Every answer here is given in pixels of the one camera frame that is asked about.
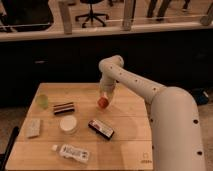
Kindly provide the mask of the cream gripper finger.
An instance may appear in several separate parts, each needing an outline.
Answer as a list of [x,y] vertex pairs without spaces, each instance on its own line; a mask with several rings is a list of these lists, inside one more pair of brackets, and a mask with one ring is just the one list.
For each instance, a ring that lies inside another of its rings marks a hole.
[[108,103],[111,103],[113,96],[114,96],[114,93],[107,93],[107,92],[103,92],[101,95],[101,97],[104,97],[108,100]]

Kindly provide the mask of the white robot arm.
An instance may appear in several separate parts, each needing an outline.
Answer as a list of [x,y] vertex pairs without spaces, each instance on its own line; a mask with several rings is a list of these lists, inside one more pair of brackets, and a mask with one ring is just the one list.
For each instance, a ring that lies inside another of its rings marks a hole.
[[199,112],[192,95],[123,66],[120,55],[99,62],[100,92],[111,98],[119,81],[150,105],[153,171],[206,171]]

